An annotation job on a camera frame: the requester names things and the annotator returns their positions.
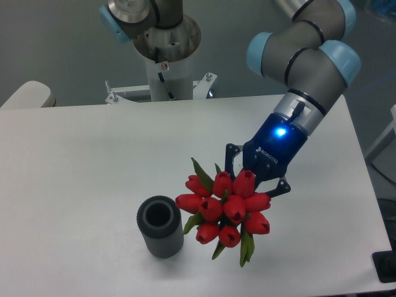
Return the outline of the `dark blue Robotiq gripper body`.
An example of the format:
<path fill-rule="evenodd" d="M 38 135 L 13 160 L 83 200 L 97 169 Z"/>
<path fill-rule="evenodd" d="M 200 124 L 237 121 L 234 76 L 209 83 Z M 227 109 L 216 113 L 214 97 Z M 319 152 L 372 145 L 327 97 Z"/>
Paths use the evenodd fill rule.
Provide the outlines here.
<path fill-rule="evenodd" d="M 281 178 L 307 139 L 296 126 L 272 113 L 254 137 L 243 145 L 243 169 L 254 173 L 256 186 Z"/>

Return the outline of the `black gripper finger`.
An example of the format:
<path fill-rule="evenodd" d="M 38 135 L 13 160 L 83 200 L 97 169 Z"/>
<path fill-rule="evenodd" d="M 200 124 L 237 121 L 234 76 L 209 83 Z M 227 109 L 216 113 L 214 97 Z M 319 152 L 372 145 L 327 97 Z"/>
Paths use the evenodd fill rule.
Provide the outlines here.
<path fill-rule="evenodd" d="M 267 194 L 270 198 L 287 194 L 291 186 L 285 176 L 279 178 L 263 179 L 259 184 L 260 192 Z"/>
<path fill-rule="evenodd" d="M 232 143 L 225 146 L 225 171 L 229 174 L 231 179 L 235 179 L 234 159 L 243 151 L 242 145 L 235 145 Z"/>

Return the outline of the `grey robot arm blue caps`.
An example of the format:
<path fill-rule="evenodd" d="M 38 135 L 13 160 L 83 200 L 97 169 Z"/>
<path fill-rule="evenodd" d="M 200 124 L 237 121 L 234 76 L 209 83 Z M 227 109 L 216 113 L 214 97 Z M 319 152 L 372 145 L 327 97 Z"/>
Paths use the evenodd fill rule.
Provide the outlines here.
<path fill-rule="evenodd" d="M 356 22 L 351 2 L 279 5 L 290 16 L 291 27 L 278 35 L 257 34 L 246 62 L 256 74 L 281 81 L 288 90 L 251 140 L 226 146 L 225 167 L 215 178 L 194 167 L 194 188 L 226 197 L 251 193 L 260 183 L 278 179 L 269 196 L 287 193 L 288 165 L 361 68 L 357 53 L 342 42 Z M 201 32 L 184 14 L 181 1 L 109 1 L 99 14 L 116 40 L 133 42 L 145 59 L 152 101 L 207 96 L 207 87 L 193 84 L 189 63 Z"/>

